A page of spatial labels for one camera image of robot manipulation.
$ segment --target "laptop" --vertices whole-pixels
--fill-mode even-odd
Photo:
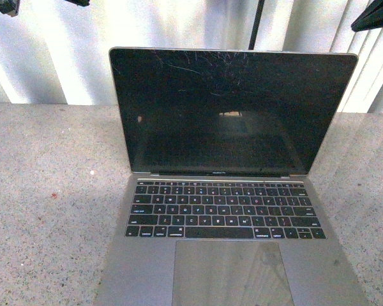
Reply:
[[[109,56],[133,173],[95,305],[368,304],[307,178],[356,55]]]

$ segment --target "black screen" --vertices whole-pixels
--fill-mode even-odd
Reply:
[[[114,48],[132,171],[306,174],[357,62],[347,54]]]

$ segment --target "granite countertop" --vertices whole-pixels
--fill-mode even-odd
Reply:
[[[117,106],[0,104],[0,305],[91,305],[130,168]],[[339,113],[311,181],[383,305],[383,115]]]

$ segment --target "laptop keyboard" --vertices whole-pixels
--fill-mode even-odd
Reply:
[[[303,184],[137,182],[127,237],[325,239]]]

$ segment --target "trackpad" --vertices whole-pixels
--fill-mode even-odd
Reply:
[[[294,306],[276,242],[176,243],[172,306]]]

